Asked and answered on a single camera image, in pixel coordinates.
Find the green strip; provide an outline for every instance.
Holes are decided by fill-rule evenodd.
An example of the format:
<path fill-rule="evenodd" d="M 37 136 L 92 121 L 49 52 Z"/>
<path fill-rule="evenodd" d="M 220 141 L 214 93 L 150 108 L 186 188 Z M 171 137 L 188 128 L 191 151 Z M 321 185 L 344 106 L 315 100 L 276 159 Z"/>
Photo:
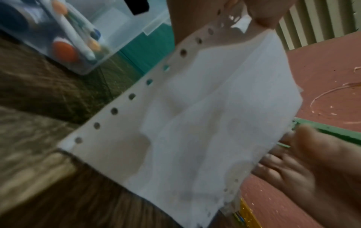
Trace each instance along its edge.
<path fill-rule="evenodd" d="M 305 119 L 295 118 L 294 119 L 295 126 L 299 124 L 308 124 L 312 127 L 316 128 L 319 132 L 329 134 L 335 137 L 338 137 L 347 142 L 351 142 L 357 145 L 361 145 L 361 132 L 349 131 L 339 127 L 333 127 L 326 124 L 321 124 Z"/>

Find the wooden table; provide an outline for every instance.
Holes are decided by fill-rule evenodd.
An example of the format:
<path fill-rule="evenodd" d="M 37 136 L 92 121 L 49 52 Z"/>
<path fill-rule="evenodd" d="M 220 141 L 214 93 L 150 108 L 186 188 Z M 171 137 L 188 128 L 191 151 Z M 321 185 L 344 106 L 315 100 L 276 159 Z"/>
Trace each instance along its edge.
<path fill-rule="evenodd" d="M 56 144 L 140 77 L 118 55 L 78 76 L 0 33 L 0 227 L 179 225 Z M 239 227 L 218 213 L 211 227 Z"/>

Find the paper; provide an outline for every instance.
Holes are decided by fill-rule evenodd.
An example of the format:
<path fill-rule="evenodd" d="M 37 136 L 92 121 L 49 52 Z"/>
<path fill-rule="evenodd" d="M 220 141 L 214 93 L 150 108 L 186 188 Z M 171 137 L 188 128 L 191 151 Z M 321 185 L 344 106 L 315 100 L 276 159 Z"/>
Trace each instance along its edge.
<path fill-rule="evenodd" d="M 207 227 L 234 199 L 302 102 L 276 33 L 227 18 L 59 144 L 186 228 Z"/>

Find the plastic storage box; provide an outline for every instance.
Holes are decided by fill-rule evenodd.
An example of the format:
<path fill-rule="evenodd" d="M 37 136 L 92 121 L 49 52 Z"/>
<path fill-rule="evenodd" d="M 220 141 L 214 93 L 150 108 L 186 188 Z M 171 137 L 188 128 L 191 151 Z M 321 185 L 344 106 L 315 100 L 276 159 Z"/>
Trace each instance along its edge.
<path fill-rule="evenodd" d="M 124 0 L 0 0 L 0 29 L 84 75 L 169 20 L 166 0 L 134 16 Z"/>

